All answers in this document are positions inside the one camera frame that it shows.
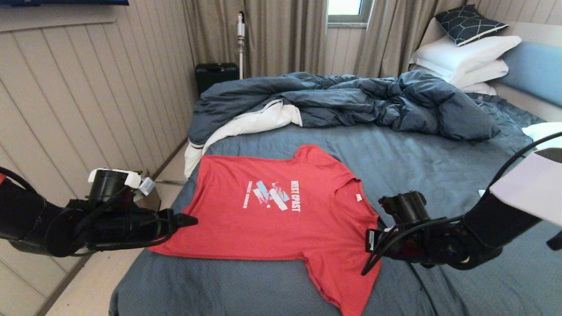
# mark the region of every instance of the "wall-mounted tv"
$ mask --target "wall-mounted tv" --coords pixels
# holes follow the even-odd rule
[[[9,4],[12,7],[36,7],[42,4],[116,4],[128,6],[129,0],[0,0],[0,4]]]

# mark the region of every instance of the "window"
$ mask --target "window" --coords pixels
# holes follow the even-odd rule
[[[329,0],[328,23],[367,23],[373,0]]]

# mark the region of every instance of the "black suitcase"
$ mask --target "black suitcase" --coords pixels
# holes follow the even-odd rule
[[[238,66],[232,62],[224,64],[199,64],[195,67],[195,79],[199,95],[219,82],[238,80]]]

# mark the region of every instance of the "window frame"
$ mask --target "window frame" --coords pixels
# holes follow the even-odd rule
[[[328,15],[328,26],[330,27],[330,24],[366,24],[369,21],[372,5],[373,0],[361,0],[358,15]]]

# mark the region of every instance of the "white pillow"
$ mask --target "white pillow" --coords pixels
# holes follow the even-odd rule
[[[436,71],[433,71],[431,69],[428,69],[420,65],[414,65],[412,67],[412,70],[415,69],[424,70],[436,77],[445,80],[446,82],[456,86],[457,88],[462,88],[462,87],[466,87],[467,85],[472,85],[475,83],[496,79],[507,75],[507,72],[509,71],[509,67],[501,59],[494,60],[484,67],[480,67],[473,71],[469,71],[464,76],[457,76],[456,78],[444,76]]]
[[[466,87],[460,88],[461,91],[466,93],[481,93],[481,94],[489,94],[490,96],[496,96],[496,90],[487,83],[479,82],[471,85],[467,85]]]
[[[457,47],[445,35],[440,40],[420,47],[410,63],[429,68],[451,80],[459,80],[469,71],[490,64],[519,43],[519,36],[491,36]]]
[[[554,133],[562,132],[562,122],[533,124],[529,127],[524,127],[521,130],[523,130],[523,133],[525,133],[525,135],[531,137],[533,141],[537,141]],[[548,142],[537,145],[538,150],[551,147],[562,148],[562,137],[556,137],[549,140]]]

